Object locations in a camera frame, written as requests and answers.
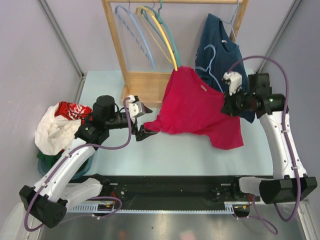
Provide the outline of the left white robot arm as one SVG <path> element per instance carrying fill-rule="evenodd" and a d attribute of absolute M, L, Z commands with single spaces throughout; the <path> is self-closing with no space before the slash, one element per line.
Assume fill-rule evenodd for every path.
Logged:
<path fill-rule="evenodd" d="M 65 188 L 98 149 L 109 150 L 108 146 L 102 144 L 110 136 L 111 130 L 127 128 L 128 137 L 135 136 L 136 141 L 155 135 L 154 131 L 146 130 L 144 126 L 138 127 L 137 118 L 152 113 L 138 96 L 127 96 L 123 100 L 123 109 L 124 112 L 121 112 L 112 96 L 99 96 L 59 160 L 34 186 L 22 187 L 19 196 L 26 210 L 24 228 L 28 232 L 38 230 L 37 227 L 28 226 L 29 216 L 40 221 L 41 225 L 54 228 L 69 209 L 87 200 L 111 199 L 120 202 L 112 195 L 110 180 L 97 173 L 68 191 Z"/>

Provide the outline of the thin blue hanger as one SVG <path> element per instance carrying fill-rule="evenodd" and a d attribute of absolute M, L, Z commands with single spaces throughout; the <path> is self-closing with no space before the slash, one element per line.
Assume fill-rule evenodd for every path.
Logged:
<path fill-rule="evenodd" d="M 200 70 L 200 71 L 205 72 L 205 73 L 208 73 L 209 76 L 214 79 L 214 81 L 216 82 L 216 85 L 218 86 L 220 92 L 222 93 L 223 92 L 222 86 L 220 85 L 220 82 L 215 77 L 215 75 L 212 73 L 212 63 L 213 63 L 213 60 L 216 57 L 216 48 L 214 47 L 213 44 L 208 44 L 207 46 L 205 46 L 203 48 L 203 50 L 206 50 L 206 49 L 209 49 L 209 48 L 213 50 L 213 55 L 212 55 L 212 58 L 209 61 L 208 66 L 206 68 L 203 68 L 201 66 L 196 66 L 195 69 L 196 70 Z"/>

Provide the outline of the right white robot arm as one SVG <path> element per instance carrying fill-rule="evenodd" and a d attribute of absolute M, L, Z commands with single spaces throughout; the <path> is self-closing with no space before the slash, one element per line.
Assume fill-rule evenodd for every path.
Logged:
<path fill-rule="evenodd" d="M 314 176 L 308 176 L 296 150 L 290 129 L 290 115 L 285 96 L 272 93 L 267 73 L 248 77 L 249 91 L 242 87 L 242 75 L 231 71 L 223 75 L 228 85 L 222 113 L 232 117 L 249 111 L 256 115 L 267 137 L 271 153 L 273 178 L 241 177 L 230 188 L 231 196 L 242 201 L 248 194 L 261 197 L 265 204 L 303 200 L 318 186 Z"/>

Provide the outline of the pink t shirt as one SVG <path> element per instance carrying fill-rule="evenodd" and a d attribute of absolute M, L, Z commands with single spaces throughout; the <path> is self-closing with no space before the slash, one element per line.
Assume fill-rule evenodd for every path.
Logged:
<path fill-rule="evenodd" d="M 162 106 L 147 130 L 166 134 L 207 136 L 214 148 L 231 150 L 244 145 L 241 120 L 221 112 L 223 93 L 207 85 L 189 66 L 172 71 Z"/>

